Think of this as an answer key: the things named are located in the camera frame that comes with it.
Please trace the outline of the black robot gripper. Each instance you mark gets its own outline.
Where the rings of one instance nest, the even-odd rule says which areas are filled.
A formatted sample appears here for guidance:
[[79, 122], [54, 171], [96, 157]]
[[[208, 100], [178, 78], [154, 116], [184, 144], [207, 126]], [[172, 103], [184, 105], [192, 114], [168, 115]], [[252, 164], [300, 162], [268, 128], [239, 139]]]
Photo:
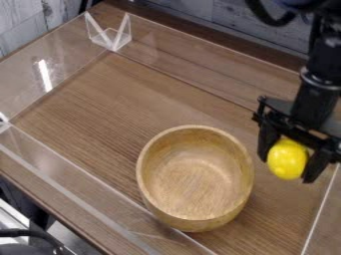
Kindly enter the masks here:
[[257, 153], [263, 161], [283, 135], [315, 149], [309, 157], [303, 182], [314, 183], [341, 154], [341, 120], [331, 116], [320, 127], [308, 126], [292, 116], [291, 101], [261, 96], [252, 119], [260, 127]]

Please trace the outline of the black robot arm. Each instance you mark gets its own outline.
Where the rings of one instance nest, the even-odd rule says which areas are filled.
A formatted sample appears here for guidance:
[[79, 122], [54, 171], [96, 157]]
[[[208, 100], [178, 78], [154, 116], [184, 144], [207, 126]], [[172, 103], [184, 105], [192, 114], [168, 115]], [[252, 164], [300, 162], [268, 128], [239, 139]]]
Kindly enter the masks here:
[[263, 96], [253, 120], [260, 127], [257, 154], [268, 160], [271, 149], [287, 136], [314, 150], [300, 174], [305, 183], [320, 177], [331, 163], [341, 162], [341, 120], [335, 109], [341, 100], [341, 0], [275, 0], [285, 9], [275, 18], [261, 0], [245, 0], [257, 19], [271, 27], [314, 16], [308, 61], [293, 101]]

